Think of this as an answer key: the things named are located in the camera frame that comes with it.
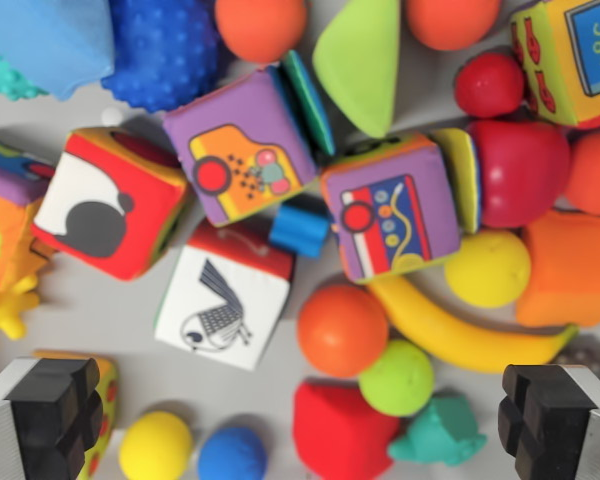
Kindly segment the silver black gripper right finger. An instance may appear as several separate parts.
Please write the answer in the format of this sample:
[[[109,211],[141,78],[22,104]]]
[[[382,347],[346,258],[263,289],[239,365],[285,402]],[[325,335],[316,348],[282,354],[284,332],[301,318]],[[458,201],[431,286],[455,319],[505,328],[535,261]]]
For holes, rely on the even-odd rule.
[[[600,479],[600,379],[580,365],[509,365],[498,410],[521,479]]]

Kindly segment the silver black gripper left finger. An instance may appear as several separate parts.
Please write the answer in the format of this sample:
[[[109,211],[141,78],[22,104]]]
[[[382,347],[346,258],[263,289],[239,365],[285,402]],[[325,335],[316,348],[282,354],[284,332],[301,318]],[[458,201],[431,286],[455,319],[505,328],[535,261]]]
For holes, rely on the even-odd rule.
[[[0,373],[0,479],[75,479],[103,418],[92,358],[19,357]]]

